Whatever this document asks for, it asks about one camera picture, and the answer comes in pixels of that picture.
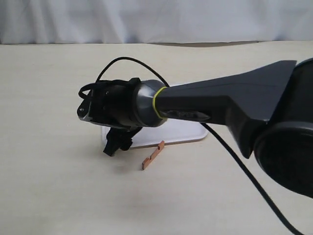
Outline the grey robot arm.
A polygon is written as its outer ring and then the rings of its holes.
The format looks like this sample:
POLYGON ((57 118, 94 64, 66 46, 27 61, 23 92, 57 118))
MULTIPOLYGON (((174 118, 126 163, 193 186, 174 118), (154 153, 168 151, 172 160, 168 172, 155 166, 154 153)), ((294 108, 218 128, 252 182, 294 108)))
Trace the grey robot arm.
POLYGON ((226 126, 243 157, 275 182, 313 195, 313 61, 282 60, 241 74, 168 86, 162 78, 83 86, 81 121, 111 129, 108 155, 169 119, 226 126))

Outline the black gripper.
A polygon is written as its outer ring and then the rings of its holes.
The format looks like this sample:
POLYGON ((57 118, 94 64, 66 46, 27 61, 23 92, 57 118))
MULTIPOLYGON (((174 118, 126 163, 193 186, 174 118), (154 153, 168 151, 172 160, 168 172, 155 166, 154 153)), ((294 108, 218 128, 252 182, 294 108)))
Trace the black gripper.
POLYGON ((77 109, 78 118, 95 125, 111 127, 106 134, 107 142, 103 150, 108 156, 113 156, 118 149, 129 150, 133 137, 142 129, 134 108, 140 84, 139 78, 128 81, 99 80, 84 85, 78 92, 83 100, 77 109))

